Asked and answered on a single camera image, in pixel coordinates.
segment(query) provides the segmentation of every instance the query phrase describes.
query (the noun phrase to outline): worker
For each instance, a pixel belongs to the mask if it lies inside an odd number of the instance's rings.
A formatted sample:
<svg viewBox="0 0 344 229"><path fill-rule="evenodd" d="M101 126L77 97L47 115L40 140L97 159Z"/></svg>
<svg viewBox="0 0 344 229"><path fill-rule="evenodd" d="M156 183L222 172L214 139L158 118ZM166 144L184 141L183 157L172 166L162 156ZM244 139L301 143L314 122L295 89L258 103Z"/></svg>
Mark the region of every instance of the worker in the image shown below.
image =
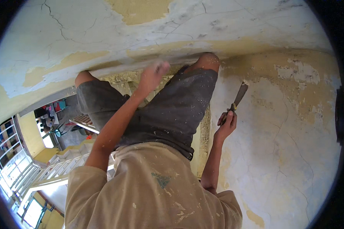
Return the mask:
<svg viewBox="0 0 344 229"><path fill-rule="evenodd" d="M88 71L75 79L80 110L100 130L84 166L69 173L66 228L241 228L231 190L217 193L224 140L236 128L234 112L214 134L201 181L191 172L193 134L215 88L219 59L204 53L181 68L144 108L138 106L170 68L144 69L138 88L122 96ZM107 181L109 158L115 175Z"/></svg>

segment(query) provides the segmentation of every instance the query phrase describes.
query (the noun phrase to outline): left hand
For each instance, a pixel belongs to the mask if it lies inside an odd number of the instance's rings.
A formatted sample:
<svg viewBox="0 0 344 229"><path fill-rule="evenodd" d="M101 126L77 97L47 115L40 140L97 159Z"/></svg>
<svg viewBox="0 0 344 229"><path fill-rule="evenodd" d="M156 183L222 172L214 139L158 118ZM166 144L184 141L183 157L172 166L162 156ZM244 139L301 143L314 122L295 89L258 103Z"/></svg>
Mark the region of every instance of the left hand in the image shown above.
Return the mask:
<svg viewBox="0 0 344 229"><path fill-rule="evenodd" d="M224 142L224 140L236 129L237 126L237 114L233 111L228 111L221 114L218 120L218 126L222 122L225 115L227 115L226 122L220 126L220 128L214 134L214 138L221 143Z"/></svg>
<svg viewBox="0 0 344 229"><path fill-rule="evenodd" d="M140 83L137 91L143 96L148 96L162 80L162 76L170 69L170 64L167 61L156 61L147 66L140 76Z"/></svg>

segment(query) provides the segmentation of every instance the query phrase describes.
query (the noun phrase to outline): paint-stained shirt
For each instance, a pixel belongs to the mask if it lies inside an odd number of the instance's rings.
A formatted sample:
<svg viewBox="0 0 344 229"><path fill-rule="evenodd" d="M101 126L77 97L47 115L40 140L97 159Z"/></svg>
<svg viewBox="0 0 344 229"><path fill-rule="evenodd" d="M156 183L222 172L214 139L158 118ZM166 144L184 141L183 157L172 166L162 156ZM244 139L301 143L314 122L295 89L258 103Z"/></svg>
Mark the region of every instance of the paint-stained shirt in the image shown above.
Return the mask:
<svg viewBox="0 0 344 229"><path fill-rule="evenodd" d="M230 190L206 191L177 150L149 142L112 153L115 176L82 166L69 174L65 227L241 228L242 212Z"/></svg>

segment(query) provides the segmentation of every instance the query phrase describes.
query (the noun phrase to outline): staircase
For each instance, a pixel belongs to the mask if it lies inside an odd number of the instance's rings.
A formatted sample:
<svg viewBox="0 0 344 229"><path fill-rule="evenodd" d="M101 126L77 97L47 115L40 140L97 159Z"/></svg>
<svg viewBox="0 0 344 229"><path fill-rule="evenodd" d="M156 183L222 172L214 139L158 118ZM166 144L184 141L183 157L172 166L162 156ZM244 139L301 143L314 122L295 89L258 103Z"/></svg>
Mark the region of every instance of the staircase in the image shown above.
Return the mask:
<svg viewBox="0 0 344 229"><path fill-rule="evenodd" d="M20 200L20 207L24 207L33 192L54 186L67 185L68 174L76 167L82 166L87 161L93 147L92 143L87 140L83 141L79 146L66 148L64 151L56 154L49 161L50 164L45 169L31 163L26 170L19 176L14 185L18 190L17 196ZM109 159L107 168L107 179L111 179L114 160L112 156Z"/></svg>

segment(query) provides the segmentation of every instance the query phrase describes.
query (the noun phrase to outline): right hand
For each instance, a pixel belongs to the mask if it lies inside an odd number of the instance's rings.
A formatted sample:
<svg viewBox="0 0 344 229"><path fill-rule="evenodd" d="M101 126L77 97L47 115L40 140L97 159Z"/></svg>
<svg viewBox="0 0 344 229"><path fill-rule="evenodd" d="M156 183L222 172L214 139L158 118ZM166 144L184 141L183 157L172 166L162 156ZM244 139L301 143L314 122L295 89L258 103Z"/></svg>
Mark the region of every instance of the right hand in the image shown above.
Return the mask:
<svg viewBox="0 0 344 229"><path fill-rule="evenodd" d="M140 76L140 82L137 91L146 97L159 85L162 80L162 76L170 69L170 64L167 61L156 61L151 65L148 65L142 75Z"/></svg>
<svg viewBox="0 0 344 229"><path fill-rule="evenodd" d="M237 125L237 114L233 111L228 111L221 114L218 126L223 121L224 116L227 116L226 122L214 134L214 138L222 143L236 129Z"/></svg>

